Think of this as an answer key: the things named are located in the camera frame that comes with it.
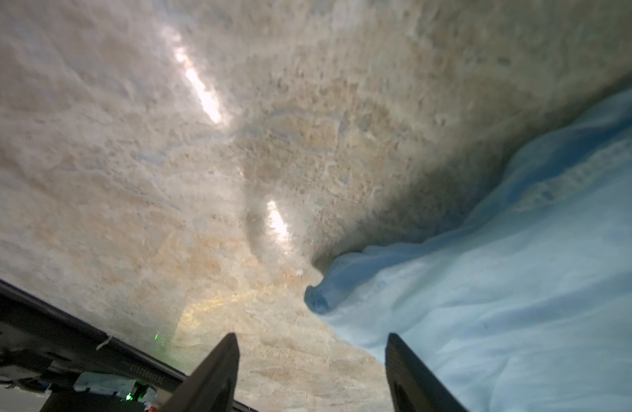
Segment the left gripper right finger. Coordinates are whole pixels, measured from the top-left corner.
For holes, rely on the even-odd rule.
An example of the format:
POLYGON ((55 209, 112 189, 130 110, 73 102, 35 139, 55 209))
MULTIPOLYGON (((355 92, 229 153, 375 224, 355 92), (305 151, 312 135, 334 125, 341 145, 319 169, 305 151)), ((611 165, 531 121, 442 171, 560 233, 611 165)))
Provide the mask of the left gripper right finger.
POLYGON ((396 412, 467 412, 396 333, 388 335, 385 365, 396 412))

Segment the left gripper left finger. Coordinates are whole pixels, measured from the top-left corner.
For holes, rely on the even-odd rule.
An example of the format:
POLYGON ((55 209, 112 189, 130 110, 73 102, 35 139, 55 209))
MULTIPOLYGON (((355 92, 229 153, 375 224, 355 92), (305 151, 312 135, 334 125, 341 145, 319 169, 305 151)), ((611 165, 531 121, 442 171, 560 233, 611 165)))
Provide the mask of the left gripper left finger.
POLYGON ((160 411, 233 411, 239 363, 237 337, 235 333, 229 333, 178 387, 160 411))

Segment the light blue long sleeve shirt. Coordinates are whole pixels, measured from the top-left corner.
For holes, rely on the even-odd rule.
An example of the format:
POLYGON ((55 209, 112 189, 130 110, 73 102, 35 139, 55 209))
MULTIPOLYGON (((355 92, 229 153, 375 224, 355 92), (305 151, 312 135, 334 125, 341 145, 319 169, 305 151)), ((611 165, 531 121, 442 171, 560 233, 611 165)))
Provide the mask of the light blue long sleeve shirt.
POLYGON ((307 307, 396 333, 470 411, 632 411, 632 89, 513 156, 454 230, 337 258, 307 307))

